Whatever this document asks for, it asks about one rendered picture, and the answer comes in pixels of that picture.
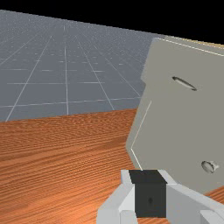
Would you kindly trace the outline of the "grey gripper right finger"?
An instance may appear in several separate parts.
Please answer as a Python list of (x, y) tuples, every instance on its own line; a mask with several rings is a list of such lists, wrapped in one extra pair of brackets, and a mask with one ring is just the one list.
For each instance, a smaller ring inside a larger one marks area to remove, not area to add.
[(165, 170), (146, 170), (145, 213), (171, 224), (224, 224), (224, 205), (176, 182)]

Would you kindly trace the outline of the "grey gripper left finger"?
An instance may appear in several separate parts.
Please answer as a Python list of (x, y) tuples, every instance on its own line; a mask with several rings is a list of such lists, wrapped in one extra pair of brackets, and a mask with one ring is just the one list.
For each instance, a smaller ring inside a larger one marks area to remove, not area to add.
[(121, 170), (121, 184), (99, 207), (96, 224), (138, 224), (151, 215), (141, 184), (149, 184), (148, 170)]

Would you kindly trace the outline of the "pale grey cabinet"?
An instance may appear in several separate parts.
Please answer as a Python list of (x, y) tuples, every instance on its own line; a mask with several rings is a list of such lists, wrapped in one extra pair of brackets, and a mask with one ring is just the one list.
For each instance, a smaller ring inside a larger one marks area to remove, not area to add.
[(224, 186), (224, 50), (154, 38), (126, 149), (138, 170), (165, 170), (201, 193)]

